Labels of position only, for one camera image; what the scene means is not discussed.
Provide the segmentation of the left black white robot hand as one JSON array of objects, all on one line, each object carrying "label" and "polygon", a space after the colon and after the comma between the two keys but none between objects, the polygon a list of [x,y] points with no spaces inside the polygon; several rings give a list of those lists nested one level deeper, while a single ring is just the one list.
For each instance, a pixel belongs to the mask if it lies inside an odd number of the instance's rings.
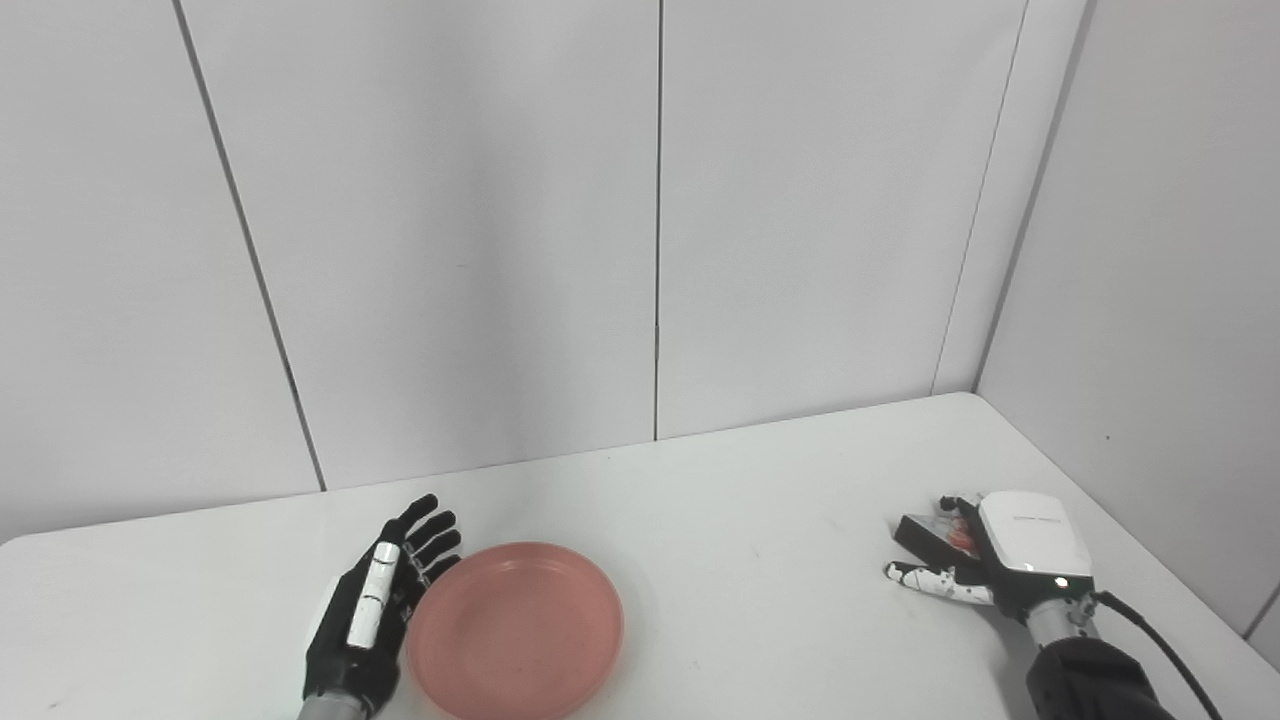
[{"label": "left black white robot hand", "polygon": [[401,682],[421,598],[460,562],[457,516],[426,493],[389,519],[335,583],[305,655],[301,719],[375,719]]}]

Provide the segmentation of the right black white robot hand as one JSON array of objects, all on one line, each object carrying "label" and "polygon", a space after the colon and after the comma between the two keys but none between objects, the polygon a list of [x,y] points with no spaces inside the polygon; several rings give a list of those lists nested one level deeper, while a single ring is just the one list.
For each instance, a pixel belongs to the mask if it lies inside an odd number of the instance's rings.
[{"label": "right black white robot hand", "polygon": [[914,561],[887,562],[891,582],[1020,623],[1043,603],[1078,605],[1094,592],[1091,552],[1051,495],[945,495],[931,514],[904,514],[893,541]]}]

